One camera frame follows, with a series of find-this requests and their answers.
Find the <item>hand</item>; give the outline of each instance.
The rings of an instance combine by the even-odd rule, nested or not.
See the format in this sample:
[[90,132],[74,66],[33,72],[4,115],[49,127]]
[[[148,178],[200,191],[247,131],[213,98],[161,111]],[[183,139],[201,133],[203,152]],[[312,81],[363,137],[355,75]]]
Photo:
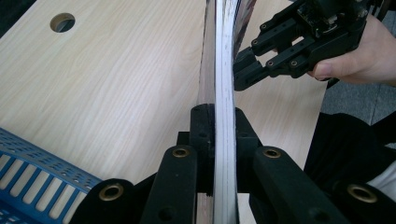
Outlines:
[[337,77],[350,83],[396,86],[396,39],[382,22],[369,15],[357,49],[320,61],[308,74],[318,80]]

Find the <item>wooden table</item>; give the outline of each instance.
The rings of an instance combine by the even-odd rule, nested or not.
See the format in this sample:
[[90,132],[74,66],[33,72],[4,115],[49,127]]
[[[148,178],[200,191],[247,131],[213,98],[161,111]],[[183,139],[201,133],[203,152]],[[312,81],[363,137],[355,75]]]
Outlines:
[[[258,0],[242,48],[289,3]],[[76,23],[55,33],[62,13]],[[0,127],[99,178],[143,180],[189,130],[204,18],[204,0],[38,0],[0,39]],[[235,100],[265,145],[304,166],[324,92],[277,77]]]

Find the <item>blue plastic basket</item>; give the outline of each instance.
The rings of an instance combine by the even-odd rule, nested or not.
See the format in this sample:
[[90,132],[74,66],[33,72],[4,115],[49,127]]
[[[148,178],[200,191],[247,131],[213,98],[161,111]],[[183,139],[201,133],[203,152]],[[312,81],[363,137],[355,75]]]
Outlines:
[[[87,194],[101,181],[1,128],[0,156],[0,183],[4,181],[0,189],[0,223],[64,223],[66,214],[73,203],[77,203],[77,198]],[[54,181],[57,182],[55,190],[48,193]],[[39,186],[37,193],[31,193],[33,185]],[[66,188],[70,191],[68,196],[64,196]],[[33,194],[29,196],[30,201],[24,199],[28,193]],[[44,208],[39,208],[37,205],[40,200],[44,200],[44,195],[51,197]],[[63,201],[64,206],[54,217],[50,211],[59,201]]]

